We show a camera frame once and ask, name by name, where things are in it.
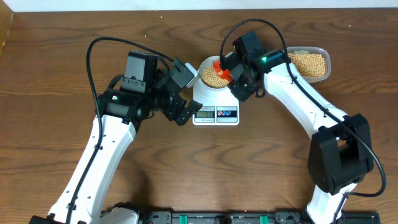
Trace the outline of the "red measuring scoop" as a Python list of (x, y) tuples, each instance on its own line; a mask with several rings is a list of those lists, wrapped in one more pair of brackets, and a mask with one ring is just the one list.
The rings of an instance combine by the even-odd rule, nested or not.
[(231, 74), (230, 71), (228, 69), (223, 70), (221, 67), (221, 61), (220, 60), (216, 60), (212, 63), (213, 68), (215, 69), (215, 72), (217, 73), (217, 75), (224, 80), (227, 80), (229, 83), (232, 82), (232, 78), (231, 78)]

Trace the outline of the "pile of soybeans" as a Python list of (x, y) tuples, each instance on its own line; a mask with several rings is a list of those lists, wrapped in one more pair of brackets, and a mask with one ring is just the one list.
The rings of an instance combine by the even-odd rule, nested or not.
[(321, 77), (326, 74), (325, 59), (321, 54), (288, 53), (288, 56), (305, 77)]

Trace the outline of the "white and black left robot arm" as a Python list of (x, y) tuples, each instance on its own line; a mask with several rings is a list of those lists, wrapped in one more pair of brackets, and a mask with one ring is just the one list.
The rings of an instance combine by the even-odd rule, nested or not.
[(199, 77), (189, 63), (176, 58), (160, 69), (161, 58), (131, 51), (124, 74), (114, 77), (96, 99), (97, 113), (82, 157), (65, 191), (46, 217), (31, 223), (142, 223), (139, 211), (117, 205), (103, 212), (103, 203), (118, 164), (145, 119), (161, 111), (170, 121), (184, 125), (201, 104), (180, 95)]

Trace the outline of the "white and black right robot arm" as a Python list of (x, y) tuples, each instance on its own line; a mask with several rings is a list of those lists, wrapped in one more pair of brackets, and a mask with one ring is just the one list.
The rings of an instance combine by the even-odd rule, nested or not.
[(250, 32), (221, 59), (229, 89), (240, 102), (259, 91), (277, 98), (310, 137), (308, 172), (315, 190), (305, 213), (310, 223), (371, 223), (370, 215), (343, 213), (354, 188), (374, 169), (369, 123), (330, 104), (299, 74), (287, 50), (267, 51)]

